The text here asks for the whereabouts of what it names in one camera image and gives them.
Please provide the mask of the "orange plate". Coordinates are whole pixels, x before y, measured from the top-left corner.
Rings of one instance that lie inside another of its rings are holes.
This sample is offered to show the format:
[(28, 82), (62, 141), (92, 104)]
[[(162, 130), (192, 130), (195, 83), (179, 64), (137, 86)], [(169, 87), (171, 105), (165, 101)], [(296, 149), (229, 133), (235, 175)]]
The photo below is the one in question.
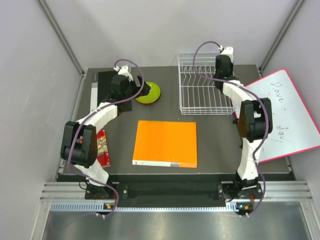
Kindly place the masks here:
[(152, 102), (142, 102), (141, 104), (143, 104), (143, 105), (153, 105), (153, 104), (155, 104), (155, 103), (157, 103), (158, 101), (156, 100), (156, 101), (152, 101)]

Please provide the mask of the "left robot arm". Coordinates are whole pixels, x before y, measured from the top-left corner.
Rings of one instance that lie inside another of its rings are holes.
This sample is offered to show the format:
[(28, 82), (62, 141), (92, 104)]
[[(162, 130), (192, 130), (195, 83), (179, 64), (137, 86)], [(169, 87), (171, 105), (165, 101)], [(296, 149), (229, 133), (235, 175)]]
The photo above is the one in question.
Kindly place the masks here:
[(151, 87), (142, 74), (137, 76), (139, 84), (130, 73), (109, 72), (102, 79), (106, 83), (98, 107), (87, 116), (68, 121), (63, 130), (60, 157), (80, 170), (81, 175), (96, 186), (102, 198), (109, 198), (114, 187), (109, 182), (110, 175), (99, 163), (97, 133), (120, 113), (132, 110), (132, 100), (146, 96)]

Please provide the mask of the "green plate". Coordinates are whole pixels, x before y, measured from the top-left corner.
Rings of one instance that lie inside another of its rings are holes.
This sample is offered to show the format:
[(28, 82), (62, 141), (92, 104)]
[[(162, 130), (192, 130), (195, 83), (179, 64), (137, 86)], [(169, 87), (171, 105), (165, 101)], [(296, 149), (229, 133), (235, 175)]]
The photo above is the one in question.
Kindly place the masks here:
[(160, 87), (154, 82), (147, 82), (146, 85), (151, 87), (149, 94), (146, 96), (139, 96), (135, 100), (139, 103), (157, 101), (161, 96)]

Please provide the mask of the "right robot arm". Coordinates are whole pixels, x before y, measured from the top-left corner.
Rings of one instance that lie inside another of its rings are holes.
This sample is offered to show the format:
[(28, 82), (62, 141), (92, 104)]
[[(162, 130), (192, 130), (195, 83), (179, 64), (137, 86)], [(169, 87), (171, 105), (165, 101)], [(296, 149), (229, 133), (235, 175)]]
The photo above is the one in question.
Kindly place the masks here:
[(240, 181), (233, 185), (233, 192), (237, 197), (245, 198), (252, 191), (248, 181), (258, 177), (261, 147), (273, 130), (272, 103), (269, 98), (259, 98), (241, 84), (233, 75), (233, 63), (226, 54), (215, 57), (214, 79), (216, 87), (240, 108), (237, 128), (242, 137), (242, 155), (236, 172)]

